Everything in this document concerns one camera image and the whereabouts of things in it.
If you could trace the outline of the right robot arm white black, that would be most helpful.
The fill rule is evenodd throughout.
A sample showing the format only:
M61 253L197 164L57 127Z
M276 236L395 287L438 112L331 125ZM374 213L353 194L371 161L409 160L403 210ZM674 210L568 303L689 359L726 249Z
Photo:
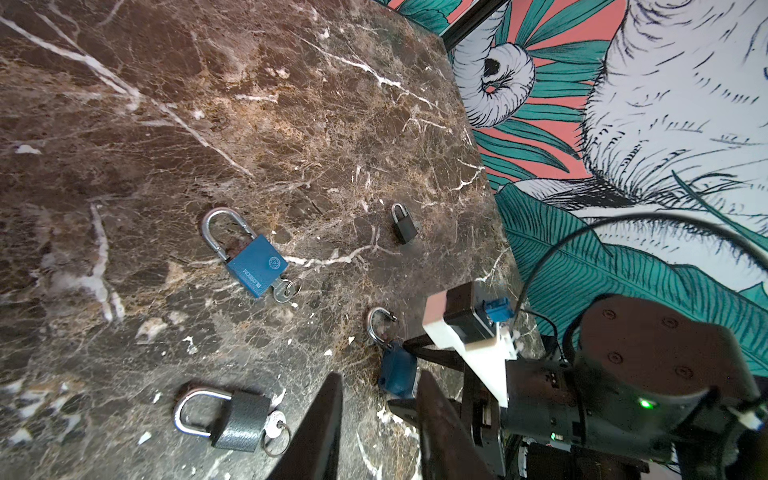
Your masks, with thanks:
M767 475L767 398L734 335L659 303L595 299L553 358L503 363L505 403L462 346L404 348L463 374L452 410L499 479L634 478L652 461L685 479Z

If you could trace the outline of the dark grey padlock centre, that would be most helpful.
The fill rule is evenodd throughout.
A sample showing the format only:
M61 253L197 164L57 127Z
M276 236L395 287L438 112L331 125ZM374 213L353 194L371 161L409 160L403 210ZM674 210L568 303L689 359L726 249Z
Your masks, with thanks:
M195 426L183 418L185 408L198 398L223 403L222 413L211 427ZM285 414L272 400L246 391L193 388L176 402L173 423L181 433L209 439L214 448L248 453L261 448L271 458L281 456L293 439Z

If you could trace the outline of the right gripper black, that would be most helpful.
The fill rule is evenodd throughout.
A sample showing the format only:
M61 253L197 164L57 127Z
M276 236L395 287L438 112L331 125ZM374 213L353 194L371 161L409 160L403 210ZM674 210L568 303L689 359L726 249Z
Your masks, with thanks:
M462 373L462 398L447 399L493 474L517 472L518 451L526 439L538 444L527 451L529 474L568 474L574 469L574 455L587 449L587 410L565 364L509 361L509 406L502 408L455 350L438 349L427 334L406 340L403 348L418 359ZM388 408L419 432L416 393L417 386L412 398L391 399Z

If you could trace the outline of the small black padlock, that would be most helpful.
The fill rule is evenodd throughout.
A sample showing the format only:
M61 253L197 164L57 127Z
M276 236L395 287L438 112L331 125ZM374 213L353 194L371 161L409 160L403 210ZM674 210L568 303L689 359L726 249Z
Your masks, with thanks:
M408 209L401 203L394 203L391 208L395 233L402 244L412 241L418 231Z

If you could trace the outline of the blue padlock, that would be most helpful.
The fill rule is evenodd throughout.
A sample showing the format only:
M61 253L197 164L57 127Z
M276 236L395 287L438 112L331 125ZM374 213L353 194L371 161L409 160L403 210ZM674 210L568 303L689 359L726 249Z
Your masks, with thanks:
M230 217L250 238L250 242L235 255L229 255L211 232L211 222L221 215ZM213 208L203 216L200 227L206 244L224 263L229 273L255 298L261 298L272 289L273 299L283 304L299 293L301 287L297 282L282 277L288 267L287 260L263 235L258 235L238 212L227 207Z
M392 323L397 322L397 318L383 307L373 307L367 314L367 333L382 350L377 384L382 391L394 397L400 399L412 398L417 374L417 358L406 351L401 342L384 340L378 335L374 326L377 314L381 314Z

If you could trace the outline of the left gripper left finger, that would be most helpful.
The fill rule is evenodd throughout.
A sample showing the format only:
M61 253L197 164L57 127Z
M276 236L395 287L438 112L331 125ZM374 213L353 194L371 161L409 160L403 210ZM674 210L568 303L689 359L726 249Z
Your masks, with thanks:
M268 479L336 479L342 417L343 380L331 372Z

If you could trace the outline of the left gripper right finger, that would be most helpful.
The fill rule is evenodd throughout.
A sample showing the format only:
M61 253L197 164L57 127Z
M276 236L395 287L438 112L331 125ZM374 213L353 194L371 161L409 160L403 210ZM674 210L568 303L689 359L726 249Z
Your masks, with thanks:
M421 475L427 479L495 479L434 376L424 371L417 385Z

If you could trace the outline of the right black corner post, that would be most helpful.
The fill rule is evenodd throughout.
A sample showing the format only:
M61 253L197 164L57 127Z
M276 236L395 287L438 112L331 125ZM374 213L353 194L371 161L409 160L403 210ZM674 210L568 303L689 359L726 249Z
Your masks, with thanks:
M475 28L496 12L506 0L479 0L441 34L445 49L451 51Z

